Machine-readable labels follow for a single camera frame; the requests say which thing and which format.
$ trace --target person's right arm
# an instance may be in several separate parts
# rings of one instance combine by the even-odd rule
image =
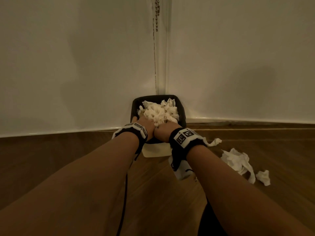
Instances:
[[[154,135],[168,142],[171,132],[178,127],[175,123],[162,124]],[[207,147],[194,146],[187,161],[229,235],[314,235]]]

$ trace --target metal bead chain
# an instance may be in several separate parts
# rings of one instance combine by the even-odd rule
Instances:
[[[157,31],[157,18],[160,15],[160,0],[155,0],[155,30]]]

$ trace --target wrist strap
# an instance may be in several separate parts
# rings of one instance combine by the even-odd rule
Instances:
[[[186,160],[186,156],[192,147],[196,145],[207,146],[207,141],[189,128],[177,128],[172,131],[169,143],[172,148],[173,162],[171,167],[173,171],[177,171],[180,162]]]
[[[147,133],[146,128],[137,122],[128,123],[122,128],[118,129],[116,132],[114,132],[112,139],[117,137],[119,134],[123,132],[127,132],[127,131],[136,134],[136,136],[139,138],[139,147],[137,151],[135,152],[135,154],[140,154],[144,143],[148,139],[148,133]]]

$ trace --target hand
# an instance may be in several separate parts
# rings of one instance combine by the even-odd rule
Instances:
[[[179,124],[170,121],[167,123],[162,123],[154,129],[154,136],[160,141],[168,143],[172,131],[180,127],[181,126]]]
[[[153,137],[153,132],[154,132],[154,128],[155,128],[153,119],[147,119],[145,116],[142,116],[138,120],[138,118],[136,116],[134,116],[132,118],[131,122],[132,123],[137,122],[146,128],[146,130],[148,132],[147,141]]]

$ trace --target person's left hand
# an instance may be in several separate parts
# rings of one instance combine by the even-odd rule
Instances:
[[[137,123],[141,124],[142,126],[144,126],[146,128],[146,130],[148,132],[148,139],[147,139],[147,141],[150,140],[153,137],[153,133],[154,133],[154,129],[155,129],[153,119],[147,119],[145,116],[142,116],[138,120],[138,118],[136,116],[134,116],[132,118],[131,122],[132,123],[137,122]]]

